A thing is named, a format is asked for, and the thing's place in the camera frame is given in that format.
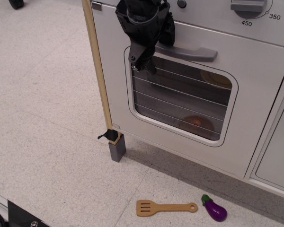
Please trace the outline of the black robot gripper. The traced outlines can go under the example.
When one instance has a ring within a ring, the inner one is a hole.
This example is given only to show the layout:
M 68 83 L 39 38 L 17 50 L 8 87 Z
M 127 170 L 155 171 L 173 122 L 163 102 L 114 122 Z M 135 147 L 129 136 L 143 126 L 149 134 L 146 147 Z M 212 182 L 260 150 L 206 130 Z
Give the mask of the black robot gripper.
M 129 61 L 132 69 L 156 73 L 151 58 L 157 41 L 173 46 L 175 24 L 166 0 L 121 0 L 115 10 L 123 31 L 131 41 Z

